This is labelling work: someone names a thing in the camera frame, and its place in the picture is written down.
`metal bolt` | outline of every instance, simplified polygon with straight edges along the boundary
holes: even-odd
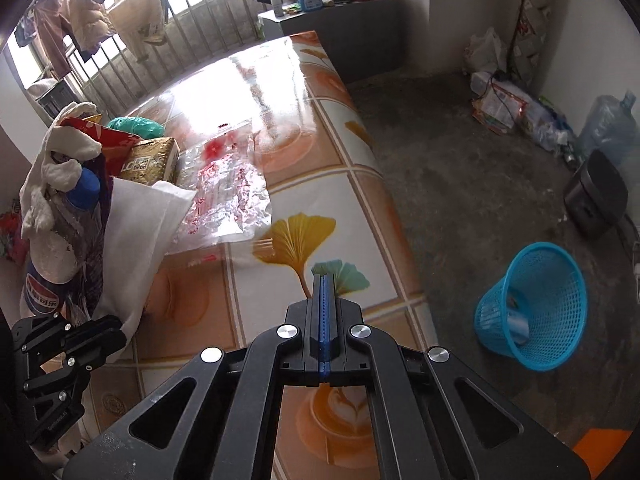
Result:
[[[444,363],[449,360],[449,350],[440,346],[434,346],[429,350],[429,359],[436,363]]]
[[[367,325],[353,325],[351,327],[351,335],[362,339],[371,335],[371,329]]]
[[[278,336],[283,339],[291,339],[298,333],[298,329],[293,325],[280,325],[278,327]]]
[[[206,363],[217,363],[222,359],[222,350],[215,346],[210,346],[200,353],[200,358]]]

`red package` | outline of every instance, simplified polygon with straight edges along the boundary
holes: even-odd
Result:
[[[127,159],[131,147],[141,140],[137,135],[113,130],[101,124],[92,123],[85,119],[78,119],[77,117],[67,117],[63,119],[60,126],[72,126],[76,130],[86,133],[93,140],[101,143],[102,152],[107,161],[107,174],[109,176],[118,176],[120,174],[122,165]]]

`teal ginkgo leaf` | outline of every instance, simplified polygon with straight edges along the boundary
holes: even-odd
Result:
[[[311,272],[314,274],[332,274],[334,276],[335,293],[343,296],[349,292],[364,290],[370,283],[355,265],[343,264],[342,260],[319,262],[315,264]]]

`blue plastic basket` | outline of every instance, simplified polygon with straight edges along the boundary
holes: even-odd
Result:
[[[529,338],[516,345],[507,324],[507,304],[529,321]],[[543,372],[575,351],[587,319],[587,291],[574,259],[554,244],[525,247],[507,273],[482,297],[474,319],[480,342]]]

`pepsi logo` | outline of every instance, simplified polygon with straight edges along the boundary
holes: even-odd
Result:
[[[26,299],[32,310],[38,314],[52,314],[60,304],[60,298],[55,292],[49,290],[31,274],[26,279]]]

